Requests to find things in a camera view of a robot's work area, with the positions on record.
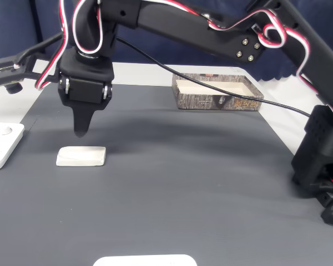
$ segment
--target bolt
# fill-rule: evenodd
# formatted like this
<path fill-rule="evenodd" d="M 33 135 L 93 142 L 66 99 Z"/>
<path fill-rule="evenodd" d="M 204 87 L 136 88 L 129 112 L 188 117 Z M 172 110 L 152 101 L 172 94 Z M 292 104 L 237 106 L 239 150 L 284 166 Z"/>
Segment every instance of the bolt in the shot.
<path fill-rule="evenodd" d="M 69 93 L 69 79 L 66 79 L 65 80 L 65 94 L 68 94 Z"/>
<path fill-rule="evenodd" d="M 109 88 L 107 86 L 105 86 L 102 90 L 104 96 L 103 99 L 106 100 L 107 99 L 107 92 L 108 92 Z"/>

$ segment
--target cardboard box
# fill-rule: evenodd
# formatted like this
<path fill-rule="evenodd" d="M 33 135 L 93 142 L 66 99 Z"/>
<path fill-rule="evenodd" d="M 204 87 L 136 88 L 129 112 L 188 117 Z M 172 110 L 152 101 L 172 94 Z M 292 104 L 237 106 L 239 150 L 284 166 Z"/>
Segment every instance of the cardboard box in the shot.
<path fill-rule="evenodd" d="M 184 75 L 232 93 L 264 99 L 263 94 L 245 75 Z M 258 101 L 219 93 L 176 75 L 173 75 L 172 87 L 179 109 L 258 111 L 261 106 Z"/>

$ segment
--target gray table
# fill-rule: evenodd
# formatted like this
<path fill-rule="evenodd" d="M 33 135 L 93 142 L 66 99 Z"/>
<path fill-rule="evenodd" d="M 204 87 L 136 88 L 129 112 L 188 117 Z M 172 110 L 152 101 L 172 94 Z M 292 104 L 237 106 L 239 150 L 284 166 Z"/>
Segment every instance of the gray table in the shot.
<path fill-rule="evenodd" d="M 88 135 L 46 88 L 0 170 L 0 266 L 187 254 L 198 266 L 333 263 L 333 227 L 291 184 L 292 154 L 256 112 L 181 111 L 171 88 L 115 86 Z M 103 167 L 56 167 L 63 146 Z"/>

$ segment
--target red and white wire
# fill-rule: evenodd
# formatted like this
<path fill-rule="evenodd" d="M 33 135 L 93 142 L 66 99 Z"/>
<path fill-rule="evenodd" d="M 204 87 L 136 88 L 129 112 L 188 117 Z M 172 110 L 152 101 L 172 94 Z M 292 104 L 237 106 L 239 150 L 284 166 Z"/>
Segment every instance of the red and white wire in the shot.
<path fill-rule="evenodd" d="M 270 30 L 275 30 L 275 26 L 272 25 L 272 24 L 268 24 L 264 27 L 263 31 L 264 31 L 264 35 L 268 38 L 268 34 L 269 34 L 269 31 Z M 313 86 L 308 82 L 306 81 L 303 77 L 302 77 L 302 70 L 304 69 L 304 67 L 306 66 L 309 58 L 310 58 L 310 54 L 311 54 L 311 45 L 310 43 L 308 42 L 308 40 L 302 36 L 300 33 L 298 33 L 297 31 L 291 29 L 291 28 L 288 28 L 288 27 L 285 27 L 285 30 L 286 30 L 286 33 L 295 38 L 296 40 L 298 40 L 302 46 L 304 47 L 305 49 L 305 57 L 304 57 L 304 60 L 302 61 L 302 64 L 300 65 L 300 67 L 298 68 L 297 72 L 296 72 L 296 77 L 299 78 L 303 83 L 305 83 L 307 86 L 311 87 L 314 91 L 316 91 Z"/>
<path fill-rule="evenodd" d="M 62 57 L 62 55 L 68 45 L 69 30 L 68 30 L 67 17 L 65 16 L 64 0 L 59 0 L 59 14 L 60 14 L 60 20 L 62 22 L 62 31 L 64 34 L 63 45 L 60 47 L 58 53 L 55 55 L 53 60 L 51 60 L 49 62 L 49 66 L 45 69 L 45 71 L 42 73 L 41 77 L 36 82 L 36 89 L 38 89 L 38 90 L 43 90 L 46 86 L 48 86 L 50 84 L 50 82 L 46 81 L 46 78 L 49 75 L 49 72 L 51 72 L 52 68 L 56 65 L 56 63 Z"/>
<path fill-rule="evenodd" d="M 272 25 L 274 26 L 274 28 L 276 29 L 276 31 L 278 32 L 278 34 L 281 38 L 280 43 L 274 43 L 274 42 L 270 41 L 267 36 L 264 36 L 264 34 L 258 32 L 257 34 L 258 34 L 259 42 L 264 47 L 267 47 L 267 48 L 276 49 L 276 48 L 283 47 L 287 41 L 286 30 L 285 30 L 284 26 L 282 25 L 282 23 L 280 22 L 280 20 L 277 18 L 276 14 L 270 9 L 259 9 L 257 11 L 254 11 L 254 12 L 250 13 L 248 16 L 246 16 L 245 18 L 241 19 L 240 21 L 238 21 L 237 23 L 235 23 L 234 25 L 232 25 L 231 27 L 228 27 L 228 28 L 221 28 L 221 27 L 215 25 L 211 21 L 209 21 L 209 26 L 210 26 L 210 28 L 215 29 L 215 30 L 230 30 L 258 13 L 265 13 L 268 16 L 269 20 L 271 21 Z"/>
<path fill-rule="evenodd" d="M 199 16 L 199 14 L 197 14 L 195 11 L 193 11 L 192 9 L 188 8 L 187 6 L 180 4 L 174 0 L 143 0 L 146 2 L 153 2 L 153 3 L 160 3 L 160 4 L 167 4 L 169 6 L 173 6 L 173 7 L 177 7 L 183 11 L 192 13 L 194 15 Z M 209 23 L 209 27 L 211 29 L 214 30 L 219 30 L 219 31 L 227 31 L 230 29 L 233 29 L 234 27 L 236 27 L 237 25 L 239 25 L 240 23 L 246 21 L 247 19 L 249 19 L 250 17 L 258 14 L 258 13 L 265 13 L 271 23 L 275 26 L 275 29 L 277 30 L 277 32 L 280 35 L 281 38 L 281 42 L 280 43 L 275 43 L 270 41 L 269 39 L 267 39 L 262 33 L 257 33 L 258 34 L 258 38 L 259 38 L 259 42 L 267 48 L 281 48 L 285 45 L 286 41 L 287 41 L 287 34 L 286 34 L 286 30 L 285 28 L 282 26 L 282 23 L 280 22 L 280 20 L 277 18 L 276 14 L 270 10 L 270 9 L 259 9 L 257 11 L 254 11 L 252 13 L 250 13 L 248 16 L 246 16 L 245 18 L 241 19 L 240 21 L 238 21 L 237 23 L 235 23 L 234 25 L 228 27 L 228 28 L 222 28 L 220 26 L 217 26 L 216 24 L 214 24 L 211 20 L 208 19 L 208 23 Z"/>
<path fill-rule="evenodd" d="M 177 1 L 174 1 L 174 0 L 143 0 L 143 1 L 152 2 L 152 3 L 159 3 L 159 4 L 167 4 L 169 6 L 176 7 L 176 8 L 179 8 L 179 9 L 183 10 L 183 11 L 186 11 L 186 12 L 189 12 L 189 13 L 192 13 L 194 15 L 199 16 L 199 14 L 197 14 L 191 8 L 189 8 L 189 7 L 187 7 L 183 4 L 180 4 L 180 3 L 178 3 Z"/>
<path fill-rule="evenodd" d="M 104 34 L 103 34 L 103 27 L 102 27 L 102 18 L 101 18 L 101 7 L 100 7 L 100 0 L 98 0 L 98 10 L 97 10 L 97 19 L 99 22 L 99 31 L 100 31 L 100 42 L 97 46 L 97 48 L 95 50 L 87 50 L 84 47 L 82 47 L 79 43 L 78 37 L 77 37 L 77 17 L 79 14 L 79 11 L 81 9 L 81 7 L 83 6 L 83 4 L 86 2 L 86 0 L 80 0 L 79 3 L 77 4 L 74 14 L 73 14 L 73 36 L 74 36 L 74 40 L 75 40 L 75 44 L 77 45 L 77 47 L 79 48 L 79 50 L 85 54 L 95 54 L 98 51 L 100 51 L 102 44 L 103 44 L 103 40 L 104 40 Z"/>
<path fill-rule="evenodd" d="M 264 27 L 264 35 L 266 37 L 268 37 L 268 32 L 269 30 L 274 30 L 275 27 L 271 24 L 268 24 Z M 313 91 L 315 91 L 316 93 L 317 90 L 312 86 L 311 83 L 309 83 L 307 80 L 305 80 L 303 77 L 302 77 L 302 70 L 304 69 L 304 67 L 306 66 L 308 60 L 309 60 L 309 57 L 310 57 L 310 54 L 311 54 L 311 45 L 310 43 L 307 41 L 307 39 L 302 36 L 300 33 L 298 33 L 297 31 L 291 29 L 291 28 L 288 28 L 288 27 L 285 27 L 286 29 L 286 32 L 289 36 L 295 38 L 296 40 L 298 40 L 305 48 L 305 58 L 304 58 L 304 61 L 302 62 L 302 64 L 300 65 L 300 67 L 298 68 L 297 72 L 296 72 L 296 76 L 297 78 L 299 78 L 305 85 L 307 85 L 308 87 L 310 87 Z"/>

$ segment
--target white block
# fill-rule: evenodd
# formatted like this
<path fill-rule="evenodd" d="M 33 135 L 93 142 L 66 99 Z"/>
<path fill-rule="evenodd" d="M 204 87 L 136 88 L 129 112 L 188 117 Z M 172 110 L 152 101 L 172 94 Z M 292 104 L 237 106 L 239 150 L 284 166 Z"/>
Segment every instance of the white block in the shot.
<path fill-rule="evenodd" d="M 197 266 L 188 255 L 104 257 L 93 266 Z"/>
<path fill-rule="evenodd" d="M 101 166 L 105 157 L 105 147 L 64 147 L 58 152 L 57 166 Z"/>

